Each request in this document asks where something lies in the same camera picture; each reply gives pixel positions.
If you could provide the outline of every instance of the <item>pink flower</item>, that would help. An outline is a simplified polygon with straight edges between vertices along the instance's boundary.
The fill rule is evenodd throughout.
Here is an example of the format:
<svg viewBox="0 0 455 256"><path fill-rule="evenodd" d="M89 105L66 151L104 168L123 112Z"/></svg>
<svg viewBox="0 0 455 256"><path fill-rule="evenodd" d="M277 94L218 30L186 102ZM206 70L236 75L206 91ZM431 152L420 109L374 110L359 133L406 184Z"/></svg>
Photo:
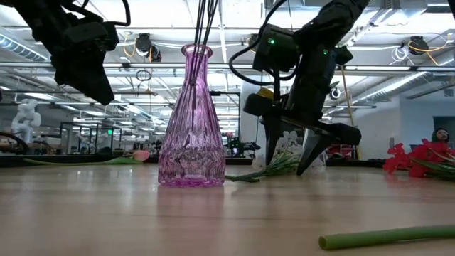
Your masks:
<svg viewBox="0 0 455 256"><path fill-rule="evenodd" d="M133 159L137 161L146 161L150 156L148 151L138 150L133 153Z"/></svg>

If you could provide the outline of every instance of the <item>white flower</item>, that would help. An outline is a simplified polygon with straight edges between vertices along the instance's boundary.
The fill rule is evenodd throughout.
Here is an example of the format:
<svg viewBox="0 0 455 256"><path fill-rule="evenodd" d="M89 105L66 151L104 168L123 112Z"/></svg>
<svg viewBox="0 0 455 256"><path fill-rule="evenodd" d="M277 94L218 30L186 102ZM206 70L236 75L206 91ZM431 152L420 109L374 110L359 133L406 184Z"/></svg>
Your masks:
<svg viewBox="0 0 455 256"><path fill-rule="evenodd" d="M284 137L281 137L277 141L277 146L275 147L275 154L283 153L288 147L288 141Z"/></svg>
<svg viewBox="0 0 455 256"><path fill-rule="evenodd" d="M283 132L283 138L285 138L287 141L289 141L290 133L288 131L284 131Z"/></svg>
<svg viewBox="0 0 455 256"><path fill-rule="evenodd" d="M289 142L294 142L295 144L297 144L297 139L299 138L299 136L297 135L297 132L296 131L292 131L289 133Z"/></svg>
<svg viewBox="0 0 455 256"><path fill-rule="evenodd" d="M263 155L260 155L253 159L253 162L251 163L251 166L254 170L256 171L262 171L265 168L265 157Z"/></svg>
<svg viewBox="0 0 455 256"><path fill-rule="evenodd" d="M287 141L287 144L290 145L297 145L297 139L299 136L297 135L296 131L285 131L283 132L283 138Z"/></svg>

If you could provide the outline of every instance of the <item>wooden table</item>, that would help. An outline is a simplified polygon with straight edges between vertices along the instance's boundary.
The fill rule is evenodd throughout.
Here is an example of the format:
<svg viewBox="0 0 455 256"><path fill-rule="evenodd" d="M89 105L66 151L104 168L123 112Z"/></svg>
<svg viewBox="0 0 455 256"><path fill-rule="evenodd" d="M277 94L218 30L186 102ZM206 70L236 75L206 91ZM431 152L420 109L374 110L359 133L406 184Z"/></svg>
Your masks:
<svg viewBox="0 0 455 256"><path fill-rule="evenodd" d="M454 183L395 178L340 168L181 189L160 187L153 164L2 169L0 255L454 253L455 240L319 249L319 235L455 223Z"/></svg>

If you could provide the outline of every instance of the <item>ceiling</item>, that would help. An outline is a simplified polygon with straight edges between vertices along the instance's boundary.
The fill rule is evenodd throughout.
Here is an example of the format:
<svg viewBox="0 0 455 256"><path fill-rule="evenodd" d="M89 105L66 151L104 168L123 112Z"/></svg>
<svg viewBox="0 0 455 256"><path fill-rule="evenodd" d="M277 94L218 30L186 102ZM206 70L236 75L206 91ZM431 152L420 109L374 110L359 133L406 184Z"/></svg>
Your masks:
<svg viewBox="0 0 455 256"><path fill-rule="evenodd" d="M229 58L239 50L252 33L257 33L263 22L263 14L267 12L269 0L220 0L220 11L216 13L213 22L208 45L213 49L213 56L209 63L226 63ZM279 9L273 15L270 23L283 28L298 29L309 22L319 11L317 6L304 6L304 1L291 0L291 13L289 9ZM397 48L402 42L407 44L411 36L423 36L428 42L430 49L438 49L431 52L432 57L441 58L450 54L454 45L450 41L450 34L454 32L455 20L452 14L437 11L430 12L430 7L436 4L445 5L445 1L422 1L426 8L412 9L413 15L407 15L408 11L396 11L391 17L375 26L368 24L375 18L379 8L369 8L360 17L351 32L341 41L355 39L355 43L349 44L354 58L348 65L434 65L427 54L424 55L403 55ZM162 63L184 63L185 56L181 53L181 46L192 43L194 38L194 26L197 16L198 1L196 0L129 0L132 13L132 24L128 28L119 27L118 33L121 44L117 49L109 52L105 58L106 63L143 63L143 57L135 54L129 57L125 54L133 52L132 44L139 33L150 33L152 42L159 47L162 55ZM91 0L87 9L100 15L109 21L124 21L125 13L122 1L120 0ZM41 43L35 42L31 30L20 15L14 10L0 6L0 34L7 34L27 48L34 50L44 57L49 53ZM251 64L254 53L249 52L237 59L236 63ZM0 61L3 62L30 62L29 59L19 56L5 48L0 48ZM136 79L137 69L110 69L107 70L109 81L113 91L116 93L116 103L136 103L133 110L119 111L118 106L110 105L102 107L99 105L83 105L84 102L93 102L82 95L71 94L72 88L64 87L68 94L50 94L50 91L62 91L53 80L53 71L48 68L9 68L0 69L3 78L3 87L10 90L33 90L43 91L49 97L39 97L41 102L67 102L62 104L64 110L73 113L82 119L102 119L105 117L117 118L116 124L121 125L119 118L138 120L134 125L138 127L155 126L155 132L165 130L166 123L171 113L169 103L174 103L178 96L184 80L183 70L173 68L153 69L153 78L147 82L140 82ZM269 80L268 76L261 78L261 74L249 71L249 77L256 80ZM398 73L373 72L364 70L359 73L348 73L346 86L353 99L367 90L374 89L376 85L388 80L390 77L405 76ZM338 87L343 88L343 78L340 73L333 78L332 82L339 82ZM427 90L431 87L438 87L444 79L437 82L430 82L419 87L420 90ZM282 91L289 91L293 81L283 82ZM244 82L235 77L227 70L209 70L208 84L210 90L221 92L240 92ZM150 88L157 92L157 96L145 94ZM30 95L10 95L20 99ZM219 115L225 116L220 119L222 131L235 132L238 128L238 104L237 95L222 95L213 97L216 111ZM340 100L327 99L327 105L345 104L343 97ZM105 113L93 115L93 112ZM151 115L153 122L141 121Z"/></svg>

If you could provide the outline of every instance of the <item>white pillar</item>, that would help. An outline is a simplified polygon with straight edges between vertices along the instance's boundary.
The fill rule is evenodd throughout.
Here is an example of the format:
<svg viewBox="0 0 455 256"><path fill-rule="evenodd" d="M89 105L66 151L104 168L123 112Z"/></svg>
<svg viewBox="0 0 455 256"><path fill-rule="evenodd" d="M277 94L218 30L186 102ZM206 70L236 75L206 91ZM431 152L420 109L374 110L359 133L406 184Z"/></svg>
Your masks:
<svg viewBox="0 0 455 256"><path fill-rule="evenodd" d="M258 122L259 119L256 116L243 111L243 106L245 105L248 95L257 93L260 88L260 86L252 85L248 82L243 82L242 84L240 91L240 107L242 108L240 111L240 141L256 142L256 144L261 147L260 150L256 151L256 156L265 156L266 139L264 126Z"/></svg>

